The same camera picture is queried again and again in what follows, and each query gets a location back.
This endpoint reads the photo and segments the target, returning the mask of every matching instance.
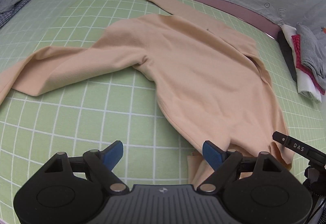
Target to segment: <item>metal screw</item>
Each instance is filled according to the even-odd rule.
[[[122,192],[126,188],[126,185],[123,183],[114,183],[110,186],[110,189],[115,192]]]
[[[211,183],[204,183],[199,188],[206,193],[213,192],[216,189],[215,185]]]

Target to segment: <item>green grid mat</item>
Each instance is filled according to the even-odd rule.
[[[76,0],[32,0],[0,29],[0,72],[30,55],[53,21]]]
[[[278,43],[234,16],[192,0],[180,1],[255,39],[290,135],[325,151],[319,106],[298,95]],[[87,48],[113,22],[149,13],[168,15],[146,0],[77,0],[54,21],[37,46],[26,47],[25,52],[28,55],[48,45]],[[8,26],[10,22],[0,35],[10,34]],[[11,40],[14,34],[6,37]],[[9,55],[0,43],[0,71],[8,67],[4,65],[8,59],[21,57],[21,47],[8,48],[12,51]],[[12,90],[0,106],[0,136],[0,218],[9,224],[19,223],[12,210],[19,187],[58,151],[81,155],[121,140],[124,155],[114,172],[129,186],[187,183],[186,156],[193,151],[159,110],[154,83],[132,68],[39,97]],[[306,166],[307,162],[295,155],[291,171],[300,181]]]

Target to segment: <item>shirt sleeve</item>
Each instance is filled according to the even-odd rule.
[[[142,64],[146,29],[138,19],[121,20],[105,29],[89,49],[44,47],[0,74],[0,104],[10,88],[31,96],[91,77]]]
[[[202,13],[178,0],[148,0],[166,12],[180,16],[233,46],[239,52],[249,57],[258,57],[254,39],[232,29],[224,22]]]

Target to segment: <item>small logo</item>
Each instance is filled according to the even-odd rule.
[[[297,143],[294,143],[293,147],[295,147],[296,149],[298,149],[300,151],[304,151],[304,147],[300,147],[300,145],[298,146]]]
[[[278,14],[280,15],[280,23],[279,25],[285,24],[285,8],[279,8],[278,9]]]
[[[167,192],[167,189],[165,187],[162,187],[159,189],[159,191],[162,193],[162,194],[165,194]]]

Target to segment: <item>white cloth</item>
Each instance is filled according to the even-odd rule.
[[[292,56],[294,65],[296,67],[297,65],[297,56],[294,50],[294,45],[292,41],[292,35],[297,34],[297,30],[294,27],[291,27],[289,25],[283,25],[282,31],[284,33],[285,39],[288,42],[289,46],[292,49]],[[307,97],[308,99],[311,99],[315,102],[321,102],[322,101],[322,95],[320,94],[320,91],[314,86],[314,83],[312,82],[311,78],[304,72],[302,72],[300,69],[295,68],[297,72],[297,88],[298,93],[303,95],[304,97]]]

